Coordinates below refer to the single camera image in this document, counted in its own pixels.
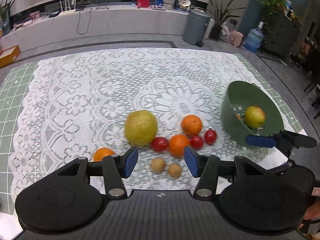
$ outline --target red fruit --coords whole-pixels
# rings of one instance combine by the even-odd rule
[[[207,130],[204,134],[204,141],[206,144],[214,144],[216,138],[217,133],[212,129]]]
[[[168,147],[168,141],[164,137],[156,137],[151,142],[151,149],[155,152],[164,152]]]
[[[200,150],[203,146],[203,139],[200,136],[193,135],[190,138],[190,145],[195,150]]]

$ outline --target trash can lid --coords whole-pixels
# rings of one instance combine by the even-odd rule
[[[202,18],[202,19],[206,19],[206,20],[209,20],[211,18],[211,16],[205,12],[202,12],[202,11],[199,11],[199,10],[190,10],[190,14],[194,15],[194,16],[197,16],[199,18]]]

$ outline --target orange fruit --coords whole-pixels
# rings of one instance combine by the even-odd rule
[[[170,154],[175,157],[182,157],[185,146],[189,146],[190,142],[187,136],[183,134],[176,134],[171,137],[169,141]]]
[[[181,128],[186,135],[198,135],[202,129],[201,119],[193,114],[187,115],[181,121]]]
[[[112,155],[112,154],[115,154],[115,152],[109,148],[100,148],[98,149],[94,155],[93,155],[93,161],[94,162],[100,162],[102,161],[103,157],[106,157],[106,156],[109,156],[109,155]]]

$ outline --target white flower pot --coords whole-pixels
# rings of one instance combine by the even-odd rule
[[[163,8],[166,10],[173,10],[175,0],[163,0]]]

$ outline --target green bucket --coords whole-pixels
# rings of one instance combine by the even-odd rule
[[[246,144],[247,135],[255,135],[247,125],[236,116],[234,106],[247,109],[249,106],[260,107],[266,115],[261,136],[269,136],[284,129],[281,114],[273,101],[256,85],[244,81],[234,81],[227,89],[221,107],[221,119],[224,130],[238,144],[248,148],[257,149]]]

